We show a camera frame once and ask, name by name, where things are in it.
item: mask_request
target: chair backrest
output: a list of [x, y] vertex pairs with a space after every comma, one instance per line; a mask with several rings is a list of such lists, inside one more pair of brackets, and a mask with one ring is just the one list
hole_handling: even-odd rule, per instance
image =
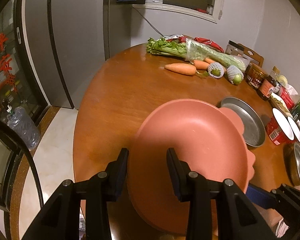
[[262, 56], [260, 56], [259, 54], [257, 54], [255, 51], [253, 51], [252, 49], [238, 43], [238, 45], [242, 46], [244, 48], [243, 53], [247, 56], [249, 56], [250, 58], [254, 59], [255, 61], [257, 61], [258, 63], [256, 63], [259, 67], [262, 67], [263, 65], [263, 60], [264, 58]]

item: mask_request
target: metal tray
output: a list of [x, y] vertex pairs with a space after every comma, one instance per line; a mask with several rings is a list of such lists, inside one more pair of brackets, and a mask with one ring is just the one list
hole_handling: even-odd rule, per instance
[[260, 147], [265, 141], [264, 125], [257, 113], [246, 102], [233, 97], [224, 98], [221, 107], [232, 109], [244, 124], [243, 138], [252, 147]]

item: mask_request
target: window frame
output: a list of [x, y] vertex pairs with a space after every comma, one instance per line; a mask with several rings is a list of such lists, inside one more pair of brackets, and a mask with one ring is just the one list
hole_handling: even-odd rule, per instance
[[153, 10], [182, 13], [182, 14], [191, 15], [217, 24], [222, 17], [224, 1], [225, 0], [214, 0], [214, 9], [212, 15], [195, 11], [185, 7], [170, 5], [170, 4], [145, 3], [145, 4], [134, 4], [133, 7], [136, 9], [153, 9]]

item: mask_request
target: glass door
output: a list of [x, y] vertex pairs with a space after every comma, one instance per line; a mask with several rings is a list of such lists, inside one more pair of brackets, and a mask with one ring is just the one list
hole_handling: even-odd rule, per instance
[[[2, 104], [25, 108], [36, 121], [47, 106], [25, 50], [21, 24], [21, 0], [10, 0], [0, 13], [0, 120], [8, 122]], [[20, 150], [0, 132], [0, 209], [9, 211], [14, 175]]]
[[20, 53], [21, 26], [16, 24], [20, 14], [16, 0], [10, 0], [0, 13], [0, 120], [3, 122], [7, 122], [7, 112], [2, 105], [4, 99], [8, 99], [13, 108], [24, 107], [33, 119], [47, 105], [41, 91], [31, 86], [36, 81], [29, 75], [23, 51]]
[[0, 209], [9, 211], [7, 192], [14, 160], [19, 149], [5, 135], [0, 133]]

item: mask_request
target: refrigerator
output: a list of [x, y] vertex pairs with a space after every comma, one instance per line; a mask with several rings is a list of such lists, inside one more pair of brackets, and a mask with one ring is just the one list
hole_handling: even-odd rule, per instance
[[130, 47], [131, 5], [117, 0], [22, 0], [27, 55], [53, 106], [80, 108], [94, 75]]

